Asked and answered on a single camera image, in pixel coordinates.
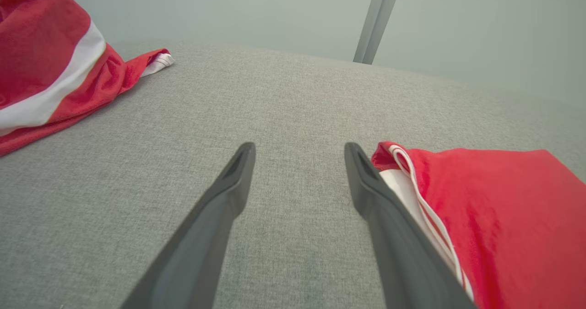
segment white wall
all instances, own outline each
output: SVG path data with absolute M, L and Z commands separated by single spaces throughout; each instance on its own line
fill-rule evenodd
M 352 60 L 370 0 L 76 0 L 109 42 L 171 38 Z
M 586 0 L 397 0 L 374 65 L 586 106 Z

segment red towel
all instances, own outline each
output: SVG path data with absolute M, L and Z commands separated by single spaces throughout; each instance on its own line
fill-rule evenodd
M 124 63 L 74 0 L 0 0 L 0 52 L 0 156 L 104 107 L 152 62 L 172 63 L 166 49 Z
M 481 309 L 586 308 L 586 185 L 548 151 L 405 150 L 381 142 L 441 219 Z

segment gray tablecloth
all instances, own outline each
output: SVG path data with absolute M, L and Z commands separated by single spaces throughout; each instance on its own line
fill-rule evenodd
M 545 148 L 586 179 L 583 111 L 370 65 L 190 43 L 75 126 L 0 158 L 0 306 L 119 306 L 245 141 L 257 145 L 217 308 L 381 308 L 343 145 Z

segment red fabric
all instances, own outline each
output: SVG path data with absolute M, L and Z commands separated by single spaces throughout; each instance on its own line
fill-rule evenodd
M 0 0 L 0 109 L 43 92 L 68 66 L 90 16 L 74 0 Z M 0 156 L 67 128 L 136 84 L 159 53 L 131 61 L 106 45 L 84 82 L 69 93 L 44 125 L 0 136 Z
M 380 170 L 398 168 L 381 142 Z M 481 309 L 586 308 L 586 185 L 548 151 L 412 149 Z

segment gray fabric surface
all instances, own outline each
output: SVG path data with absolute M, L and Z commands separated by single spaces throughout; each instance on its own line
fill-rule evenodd
M 113 308 L 236 148 L 257 144 L 216 308 L 381 308 L 343 145 L 545 148 L 582 180 L 586 115 L 433 77 L 189 43 L 75 126 L 0 158 L 3 308 Z

